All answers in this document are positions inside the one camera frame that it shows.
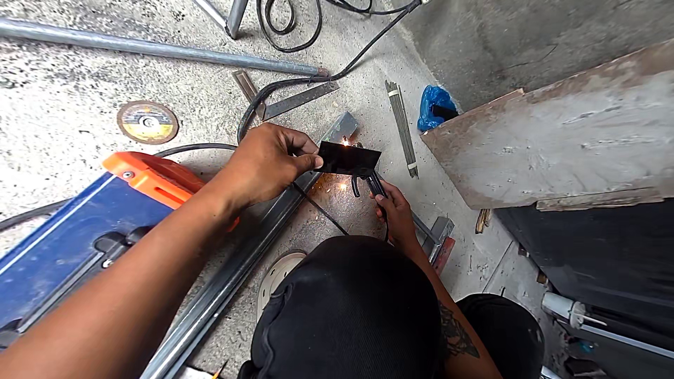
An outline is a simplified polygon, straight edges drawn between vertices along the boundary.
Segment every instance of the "black cable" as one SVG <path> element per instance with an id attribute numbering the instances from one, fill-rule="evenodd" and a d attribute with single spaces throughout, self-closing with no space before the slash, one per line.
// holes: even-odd
<path id="1" fill-rule="evenodd" d="M 413 11 L 416 7 L 418 7 L 421 4 L 421 0 L 414 0 L 408 5 L 404 7 L 404 9 L 396 16 L 393 21 L 391 21 L 384 29 L 379 32 L 370 42 L 365 45 L 363 50 L 361 50 L 356 57 L 346 65 L 346 67 L 340 71 L 337 74 L 334 74 L 333 76 L 326 76 L 326 77 L 321 77 L 321 76 L 312 76 L 310 78 L 296 78 L 296 79 L 286 79 L 286 80 L 279 80 L 278 82 L 273 82 L 269 83 L 264 88 L 262 88 L 256 95 L 251 99 L 251 103 L 246 108 L 246 111 L 243 114 L 243 117 L 241 118 L 241 121 L 239 122 L 239 126 L 237 127 L 237 140 L 239 143 L 241 143 L 241 140 L 243 137 L 246 135 L 246 132 L 248 132 L 248 124 L 252 119 L 253 112 L 257 108 L 260 103 L 265 101 L 271 95 L 275 90 L 279 88 L 284 88 L 288 86 L 295 86 L 297 84 L 308 84 L 308 83 L 318 83 L 318 82 L 331 82 L 333 80 L 339 80 L 342 79 L 344 76 L 346 76 L 351 69 L 353 68 L 356 63 L 360 60 L 360 58 L 372 47 L 372 45 L 375 44 L 386 32 L 391 30 L 400 20 L 402 20 L 403 17 L 405 17 L 408 13 Z"/>
<path id="2" fill-rule="evenodd" d="M 288 4 L 290 4 L 290 22 L 288 25 L 281 29 L 278 30 L 272 25 L 272 21 L 270 18 L 270 13 L 272 11 L 272 5 L 274 4 L 275 0 L 267 0 L 267 3 L 264 7 L 264 14 L 265 17 L 267 18 L 267 24 L 269 24 L 269 28 L 277 33 L 277 34 L 288 34 L 291 32 L 293 29 L 295 29 L 295 9 L 293 8 L 292 3 L 290 0 L 288 0 Z M 264 19 L 262 18 L 262 0 L 257 0 L 257 21 L 259 22 L 259 28 L 262 30 L 262 35 L 264 35 L 264 38 L 267 38 L 267 41 L 269 42 L 270 45 L 272 45 L 273 48 L 276 50 L 282 52 L 282 53 L 294 53 L 296 51 L 304 50 L 307 47 L 313 45 L 314 42 L 318 39 L 318 35 L 321 34 L 321 28 L 323 28 L 323 11 L 321 9 L 321 0 L 316 0 L 316 10 L 318 10 L 318 23 L 316 24 L 316 30 L 313 32 L 313 36 L 307 41 L 304 42 L 301 45 L 297 45 L 295 47 L 281 47 L 274 40 L 272 40 L 272 37 L 269 35 L 269 32 L 267 31 L 267 28 L 265 26 Z"/>
<path id="3" fill-rule="evenodd" d="M 346 230 L 344 230 L 344 228 L 342 228 L 341 225 L 339 225 L 339 223 L 337 222 L 337 220 L 335 220 L 334 218 L 332 218 L 332 216 L 330 216 L 330 214 L 327 213 L 326 210 L 324 210 L 323 208 L 321 208 L 320 205 L 316 204 L 316 202 L 313 201 L 313 200 L 309 197 L 309 195 L 307 195 L 307 193 L 304 192 L 304 190 L 302 190 L 302 187 L 300 187 L 299 185 L 297 185 L 297 183 L 295 183 L 295 182 L 293 182 L 293 187 L 294 187 L 300 194 L 302 194 L 302 196 L 303 196 L 305 199 L 307 199 L 307 201 L 310 202 L 311 205 L 313 205 L 319 212 L 321 212 L 325 217 L 327 217 L 328 220 L 330 220 L 330 222 L 332 222 L 333 224 L 335 224 L 335 226 L 337 227 L 337 229 L 339 229 L 342 233 L 344 233 L 344 235 L 348 235 L 348 232 L 347 232 Z"/>
<path id="4" fill-rule="evenodd" d="M 170 148 L 168 150 L 163 150 L 158 153 L 156 153 L 154 156 L 158 156 L 160 158 L 164 158 L 165 156 L 169 156 L 172 154 L 177 154 L 179 152 L 185 152 L 185 151 L 190 151 L 190 150 L 199 150 L 199 149 L 205 149 L 205 148 L 217 148 L 217 149 L 225 149 L 225 150 L 236 150 L 237 147 L 234 145 L 230 144 L 217 144 L 217 143 L 206 143 L 206 144 L 191 144 L 191 145 L 184 145 L 184 146 L 178 146 L 176 148 Z M 342 228 L 339 223 L 332 218 L 323 208 L 321 208 L 320 205 L 316 204 L 303 190 L 302 188 L 297 185 L 297 183 L 293 182 L 293 187 L 305 198 L 307 201 L 311 203 L 316 209 L 321 212 L 325 217 L 328 218 L 336 227 L 337 229 L 341 230 L 342 233 L 345 235 L 348 235 L 346 230 Z M 33 210 L 29 210 L 28 212 L 24 212 L 21 214 L 17 214 L 16 216 L 10 217 L 6 220 L 0 221 L 0 231 L 3 231 L 5 229 L 9 229 L 11 227 L 14 227 L 20 223 L 23 223 L 25 221 L 28 221 L 34 217 L 37 216 L 42 216 L 45 214 L 50 214 L 56 212 L 58 209 L 60 209 L 65 203 L 69 202 L 72 198 L 68 198 L 65 200 L 61 200 L 60 202 L 55 202 L 49 205 L 41 206 L 40 208 L 35 208 Z"/>
<path id="5" fill-rule="evenodd" d="M 276 0 L 267 0 L 267 2 L 264 4 L 264 17 L 262 17 L 263 11 L 262 11 L 262 0 L 257 0 L 257 5 L 256 5 L 256 10 L 257 10 L 257 22 L 259 23 L 259 28 L 262 31 L 262 35 L 264 35 L 264 38 L 269 42 L 270 45 L 272 45 L 273 48 L 276 50 L 282 52 L 282 53 L 294 53 L 296 51 L 301 51 L 306 49 L 307 47 L 310 47 L 311 45 L 316 42 L 318 39 L 318 36 L 321 34 L 321 29 L 323 28 L 323 10 L 321 8 L 321 1 L 316 0 L 316 10 L 318 12 L 318 21 L 316 23 L 316 29 L 313 32 L 313 35 L 311 38 L 307 41 L 304 42 L 303 44 L 297 45 L 295 47 L 281 47 L 278 45 L 274 40 L 272 40 L 272 37 L 270 36 L 269 32 L 267 31 L 267 27 L 271 29 L 272 32 L 278 34 L 278 35 L 285 35 L 290 32 L 292 32 L 295 29 L 295 26 L 297 25 L 297 21 L 295 18 L 295 7 L 293 7 L 293 3 L 290 0 L 288 1 L 288 5 L 290 6 L 290 21 L 288 21 L 288 24 L 285 26 L 283 29 L 277 29 L 273 23 L 272 23 L 272 6 L 274 5 L 274 2 Z M 369 0 L 368 6 L 366 8 L 356 8 L 355 6 L 349 4 L 346 2 L 346 0 L 326 0 L 328 3 L 335 5 L 336 7 L 342 8 L 347 11 L 355 12 L 355 13 L 360 13 L 360 14 L 369 14 L 369 15 L 377 15 L 377 16 L 385 16 L 385 15 L 390 15 L 390 14 L 395 14 L 398 12 L 404 11 L 408 5 L 396 8 L 396 9 L 391 9 L 388 11 L 373 11 L 372 10 L 372 1 Z"/>
<path id="6" fill-rule="evenodd" d="M 55 202 L 52 204 L 41 206 L 40 208 L 35 208 L 29 210 L 28 212 L 17 214 L 16 216 L 9 217 L 6 220 L 2 220 L 0 221 L 0 231 L 19 225 L 20 223 L 25 223 L 26 221 L 35 218 L 37 216 L 44 216 L 46 214 L 54 213 L 57 210 L 61 209 L 61 207 L 69 201 L 70 199 L 61 200 L 60 202 Z"/>
<path id="7" fill-rule="evenodd" d="M 190 150 L 199 150 L 199 149 L 209 149 L 209 148 L 225 149 L 225 150 L 236 150 L 237 149 L 236 146 L 230 145 L 230 144 L 191 144 L 191 145 L 178 146 L 176 148 L 170 148 L 168 150 L 160 151 L 160 152 L 156 153 L 154 156 L 164 158 L 165 156 L 178 154 L 179 152 L 185 152 L 185 151 L 190 151 Z"/>

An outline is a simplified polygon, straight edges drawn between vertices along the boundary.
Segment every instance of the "hand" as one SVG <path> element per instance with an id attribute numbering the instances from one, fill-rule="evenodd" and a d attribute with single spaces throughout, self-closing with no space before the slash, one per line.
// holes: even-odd
<path id="1" fill-rule="evenodd" d="M 412 220 L 412 209 L 407 199 L 405 199 L 402 192 L 395 185 L 384 180 L 381 181 L 381 185 L 384 187 L 388 198 L 382 195 L 375 197 L 372 193 L 370 193 L 370 198 L 374 199 L 378 204 L 375 206 L 377 218 L 381 222 L 388 221 L 388 237 L 390 241 L 396 247 L 403 250 L 411 243 L 418 245 L 415 224 Z M 380 207 L 386 211 L 386 220 Z"/>
<path id="2" fill-rule="evenodd" d="M 275 198 L 298 176 L 323 166 L 317 153 L 306 134 L 263 123 L 248 131 L 213 181 L 234 191 L 240 206 L 251 206 Z"/>

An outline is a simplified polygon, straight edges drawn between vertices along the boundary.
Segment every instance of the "forearm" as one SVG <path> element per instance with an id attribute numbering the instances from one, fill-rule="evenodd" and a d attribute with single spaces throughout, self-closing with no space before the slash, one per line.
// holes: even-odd
<path id="1" fill-rule="evenodd" d="M 214 189 L 205 186 L 19 338 L 0 355 L 0 376 L 137 377 L 203 268 L 209 247 L 241 208 L 222 186 Z"/>
<path id="2" fill-rule="evenodd" d="M 444 284 L 435 273 L 428 257 L 418 241 L 409 241 L 401 246 L 407 255 L 429 279 L 435 290 L 442 322 L 443 339 L 446 342 L 445 370 L 448 378 L 499 379 L 498 369 L 484 344 L 468 320 L 456 305 Z"/>

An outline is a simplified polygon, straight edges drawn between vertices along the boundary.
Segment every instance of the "tattoo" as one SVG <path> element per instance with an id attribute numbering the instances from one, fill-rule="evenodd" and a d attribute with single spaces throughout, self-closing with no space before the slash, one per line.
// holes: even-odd
<path id="1" fill-rule="evenodd" d="M 440 305 L 440 329 L 442 331 L 442 346 L 445 349 L 445 359 L 459 354 L 470 354 L 473 357 L 479 358 L 480 352 L 473 345 L 466 329 L 454 318 L 454 313 L 443 303 L 437 303 Z"/>

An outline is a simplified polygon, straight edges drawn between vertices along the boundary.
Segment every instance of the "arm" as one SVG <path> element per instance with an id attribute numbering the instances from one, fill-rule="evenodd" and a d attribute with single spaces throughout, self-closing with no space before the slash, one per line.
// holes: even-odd
<path id="1" fill-rule="evenodd" d="M 421 249 L 415 235 L 412 210 L 402 192 L 385 181 L 381 181 L 388 198 L 377 195 L 379 204 L 377 217 L 383 222 L 380 206 L 386 210 L 391 242 L 408 256 L 433 284 L 440 306 L 441 330 L 445 343 L 444 359 L 447 378 L 501 379 L 496 365 L 491 360 L 485 346 L 472 329 L 466 317 L 445 289 Z"/>
<path id="2" fill-rule="evenodd" d="M 317 151 L 304 133 L 252 129 L 213 180 L 0 354 L 0 378 L 138 377 L 222 231 L 320 167 Z"/>

